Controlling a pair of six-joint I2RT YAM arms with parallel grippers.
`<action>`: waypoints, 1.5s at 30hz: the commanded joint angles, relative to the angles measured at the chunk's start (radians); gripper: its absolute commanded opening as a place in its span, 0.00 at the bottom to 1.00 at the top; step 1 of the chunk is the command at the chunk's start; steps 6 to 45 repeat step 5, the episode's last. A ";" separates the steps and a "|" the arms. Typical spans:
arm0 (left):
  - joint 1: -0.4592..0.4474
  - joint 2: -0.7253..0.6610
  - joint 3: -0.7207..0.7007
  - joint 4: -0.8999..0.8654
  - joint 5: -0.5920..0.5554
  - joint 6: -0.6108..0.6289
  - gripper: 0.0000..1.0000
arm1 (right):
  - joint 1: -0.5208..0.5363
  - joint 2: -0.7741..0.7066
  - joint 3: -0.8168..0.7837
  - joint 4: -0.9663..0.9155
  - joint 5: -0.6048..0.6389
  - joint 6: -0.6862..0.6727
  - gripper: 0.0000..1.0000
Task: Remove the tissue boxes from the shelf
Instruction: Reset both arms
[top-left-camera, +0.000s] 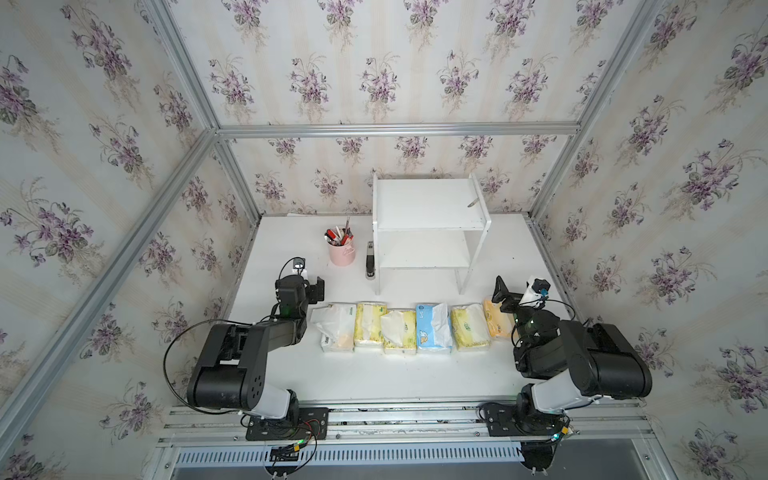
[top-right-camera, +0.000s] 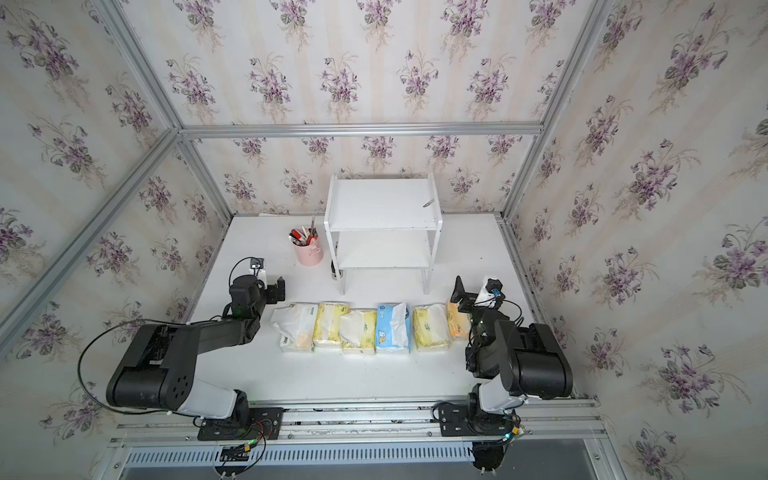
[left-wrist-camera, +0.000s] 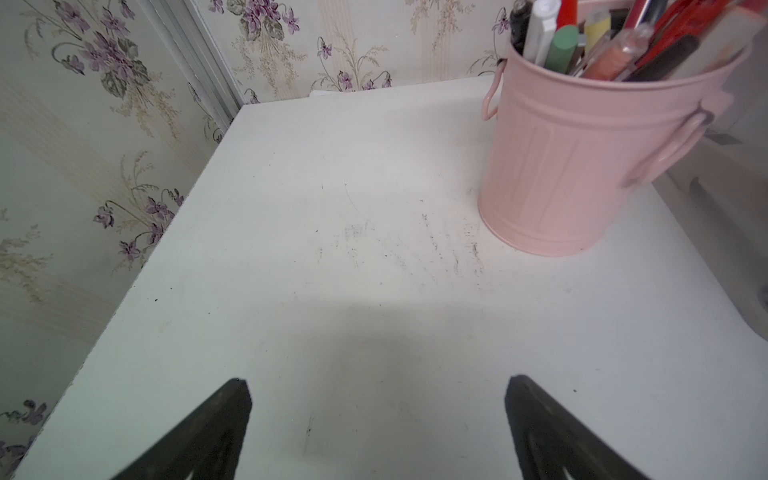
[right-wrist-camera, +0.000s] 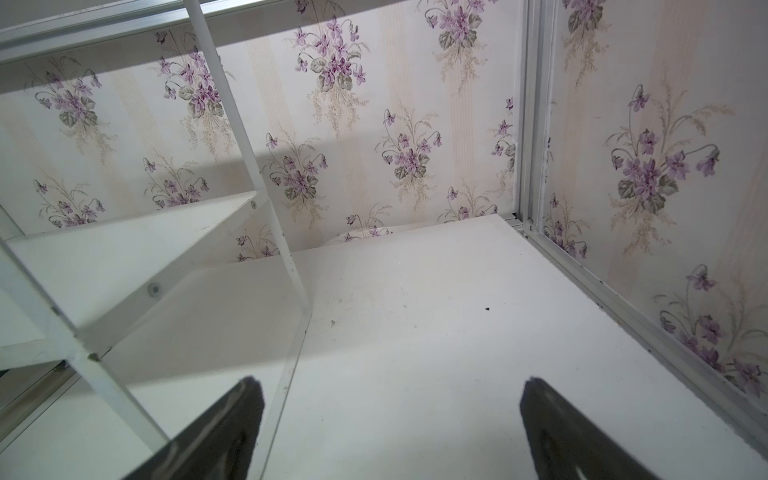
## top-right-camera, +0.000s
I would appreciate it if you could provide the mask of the white two-tier shelf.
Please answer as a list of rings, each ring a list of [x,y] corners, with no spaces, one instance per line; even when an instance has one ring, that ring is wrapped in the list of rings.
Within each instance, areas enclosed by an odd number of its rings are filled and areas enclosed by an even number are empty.
[[[443,216],[436,182],[425,178],[331,177],[323,218],[339,291],[350,270],[421,272],[430,291]]]

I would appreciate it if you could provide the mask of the blue tissue pack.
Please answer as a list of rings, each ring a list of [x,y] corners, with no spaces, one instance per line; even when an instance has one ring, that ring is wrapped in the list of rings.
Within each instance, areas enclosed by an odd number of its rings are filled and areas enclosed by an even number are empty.
[[[380,304],[376,310],[377,353],[407,354],[411,349],[411,314],[406,303]]]

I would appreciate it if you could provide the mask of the white tissue pack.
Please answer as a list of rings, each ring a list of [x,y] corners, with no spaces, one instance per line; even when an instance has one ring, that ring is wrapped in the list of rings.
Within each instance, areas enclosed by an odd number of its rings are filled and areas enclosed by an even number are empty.
[[[279,332],[279,347],[287,353],[308,353],[314,349],[314,328],[319,305],[293,303],[274,310],[270,323]]]

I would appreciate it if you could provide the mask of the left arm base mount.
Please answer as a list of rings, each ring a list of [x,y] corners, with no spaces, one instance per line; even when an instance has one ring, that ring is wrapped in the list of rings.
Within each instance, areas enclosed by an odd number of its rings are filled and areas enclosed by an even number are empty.
[[[198,441],[276,440],[285,410],[280,407],[251,407],[246,394],[236,390],[232,414],[226,419],[203,419],[198,426]]]

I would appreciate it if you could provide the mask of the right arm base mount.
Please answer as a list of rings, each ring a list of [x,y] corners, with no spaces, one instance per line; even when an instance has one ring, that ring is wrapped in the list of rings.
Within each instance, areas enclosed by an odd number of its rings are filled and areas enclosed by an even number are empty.
[[[465,403],[439,401],[431,407],[431,416],[439,424],[442,437],[499,437],[509,440],[519,429],[521,420],[516,409],[525,404],[527,397],[510,396],[501,390],[501,406],[484,410],[481,405],[483,384],[476,384]]]

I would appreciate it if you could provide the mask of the yellow tissue pack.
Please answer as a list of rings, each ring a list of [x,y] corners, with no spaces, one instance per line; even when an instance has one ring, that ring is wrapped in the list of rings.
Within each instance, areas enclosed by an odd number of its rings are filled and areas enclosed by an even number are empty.
[[[413,312],[412,323],[414,339],[419,351],[449,349],[452,337],[444,304],[417,306]]]
[[[350,312],[346,303],[320,303],[313,330],[313,345],[319,348],[340,348],[341,317]]]
[[[351,310],[339,320],[339,335],[344,354],[374,355],[376,346],[375,310]]]

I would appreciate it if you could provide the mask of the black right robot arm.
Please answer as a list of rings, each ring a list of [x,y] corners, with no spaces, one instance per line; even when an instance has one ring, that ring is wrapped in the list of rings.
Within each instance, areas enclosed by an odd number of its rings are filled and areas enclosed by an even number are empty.
[[[481,292],[470,293],[455,279],[450,302],[469,318],[466,370],[480,382],[468,395],[467,420],[474,423],[508,418],[530,397],[565,398],[573,392],[573,372],[550,326],[523,324],[501,311],[503,284],[488,278]]]

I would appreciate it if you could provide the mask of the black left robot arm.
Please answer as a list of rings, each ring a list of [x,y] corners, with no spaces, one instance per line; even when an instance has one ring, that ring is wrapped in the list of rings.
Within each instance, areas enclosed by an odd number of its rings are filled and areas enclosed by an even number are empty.
[[[121,415],[173,415],[218,421],[230,428],[250,424],[247,394],[225,389],[195,377],[200,355],[246,345],[261,327],[265,308],[286,300],[286,283],[273,284],[262,273],[264,260],[247,257],[251,272],[228,277],[230,302],[221,314],[206,321],[172,323],[137,319],[139,326],[100,401],[86,385],[82,373],[85,352],[78,358],[79,386],[89,400]]]

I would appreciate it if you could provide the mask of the orange tissue pack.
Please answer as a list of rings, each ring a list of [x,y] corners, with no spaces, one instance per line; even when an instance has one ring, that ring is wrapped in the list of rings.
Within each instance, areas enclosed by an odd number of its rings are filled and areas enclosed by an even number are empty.
[[[470,316],[460,312],[456,303],[448,301],[445,307],[450,337],[453,340],[467,340],[471,330]]]

